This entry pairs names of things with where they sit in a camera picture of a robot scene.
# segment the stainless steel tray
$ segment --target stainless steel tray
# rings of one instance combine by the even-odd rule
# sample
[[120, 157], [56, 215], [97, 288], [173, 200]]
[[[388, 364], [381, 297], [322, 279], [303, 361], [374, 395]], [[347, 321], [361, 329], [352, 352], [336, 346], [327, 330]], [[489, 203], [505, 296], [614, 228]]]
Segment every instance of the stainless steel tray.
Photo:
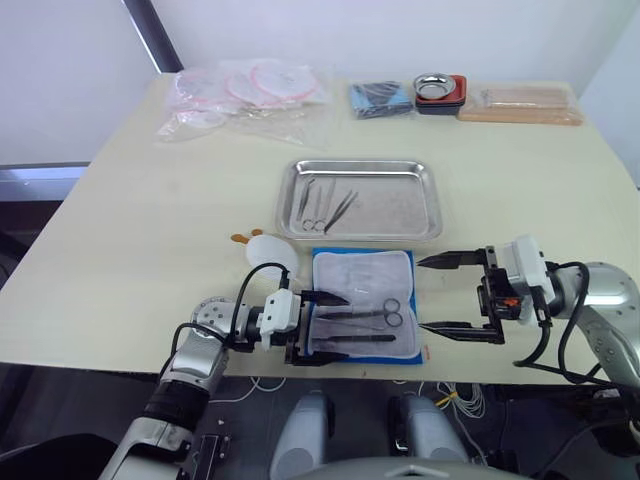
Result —
[[[357, 197], [325, 232], [349, 192]], [[424, 241], [442, 231], [433, 174], [414, 160], [298, 160], [285, 171], [276, 225], [296, 240]]]

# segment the small metal dish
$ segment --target small metal dish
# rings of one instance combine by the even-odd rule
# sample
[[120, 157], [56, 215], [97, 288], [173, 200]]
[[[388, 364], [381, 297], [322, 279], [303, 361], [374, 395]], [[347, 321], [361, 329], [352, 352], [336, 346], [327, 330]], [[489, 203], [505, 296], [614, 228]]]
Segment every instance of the small metal dish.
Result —
[[420, 98], [436, 100], [453, 92], [456, 81], [444, 73], [423, 73], [413, 81], [413, 88]]

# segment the beige table surface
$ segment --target beige table surface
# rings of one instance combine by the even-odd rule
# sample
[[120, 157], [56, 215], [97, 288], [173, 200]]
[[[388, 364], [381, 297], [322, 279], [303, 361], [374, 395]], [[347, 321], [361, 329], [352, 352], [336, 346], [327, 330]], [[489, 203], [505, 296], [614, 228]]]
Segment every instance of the beige table surface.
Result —
[[[550, 260], [601, 260], [640, 278], [637, 193], [591, 125], [424, 116], [357, 121], [341, 98], [339, 129], [325, 152], [228, 131], [162, 144], [154, 133], [169, 81], [163, 76], [152, 85], [0, 292], [0, 361], [157, 372], [174, 327], [189, 320], [201, 299], [235, 298], [249, 266], [229, 236], [255, 227], [275, 231], [284, 168], [304, 157], [415, 158], [432, 168], [442, 235], [424, 244], [375, 247], [412, 249], [419, 259], [531, 233]], [[295, 246], [304, 282], [311, 245]], [[419, 320], [480, 325], [480, 275], [480, 268], [418, 269]], [[272, 289], [257, 281], [247, 299], [261, 302]], [[562, 325], [556, 322], [546, 362], [555, 361]], [[291, 367], [280, 349], [258, 349], [232, 354], [227, 374], [563, 383], [511, 364], [533, 349], [537, 328], [508, 324], [505, 332], [502, 346], [422, 332], [428, 360], [420, 366]], [[567, 355], [570, 368], [586, 371], [595, 363], [579, 332]]]

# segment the blue package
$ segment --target blue package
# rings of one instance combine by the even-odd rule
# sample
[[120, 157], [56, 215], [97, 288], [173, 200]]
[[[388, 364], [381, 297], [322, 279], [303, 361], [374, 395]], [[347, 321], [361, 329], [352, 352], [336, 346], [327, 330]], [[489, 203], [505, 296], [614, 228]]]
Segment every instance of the blue package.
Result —
[[[315, 247], [311, 251], [311, 258], [313, 259], [319, 253], [329, 252], [329, 253], [379, 253], [385, 252], [386, 250], [382, 249], [370, 249], [370, 248], [341, 248], [341, 247]], [[409, 262], [411, 264], [411, 273], [415, 278], [415, 270], [413, 268], [413, 253], [410, 250], [404, 250], [404, 252], [409, 256]], [[416, 292], [415, 286], [413, 291], [411, 292], [411, 298], [409, 299], [409, 305], [413, 310], [413, 313], [416, 314]], [[311, 318], [311, 314], [313, 313], [313, 306], [309, 311], [309, 318]], [[309, 343], [309, 330], [307, 330], [307, 338], [305, 339], [305, 352], [308, 354], [307, 345]], [[347, 358], [342, 360], [343, 362], [349, 363], [378, 363], [378, 364], [388, 364], [388, 365], [421, 365], [424, 363], [422, 352], [418, 353], [413, 358], [388, 358], [388, 357], [365, 357], [365, 358]]]
[[349, 87], [351, 108], [358, 118], [399, 115], [413, 110], [413, 103], [399, 82], [355, 83]]

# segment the white wall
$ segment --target white wall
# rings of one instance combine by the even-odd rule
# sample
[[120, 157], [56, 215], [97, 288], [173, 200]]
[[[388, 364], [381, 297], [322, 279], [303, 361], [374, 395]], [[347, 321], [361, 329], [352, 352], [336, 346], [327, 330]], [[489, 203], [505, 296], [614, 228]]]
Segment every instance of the white wall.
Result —
[[0, 2], [0, 164], [90, 162], [156, 75], [117, 0]]
[[567, 80], [581, 93], [636, 0], [153, 0], [185, 66], [275, 56], [341, 74]]
[[637, 10], [580, 103], [640, 188], [639, 86], [640, 10]]

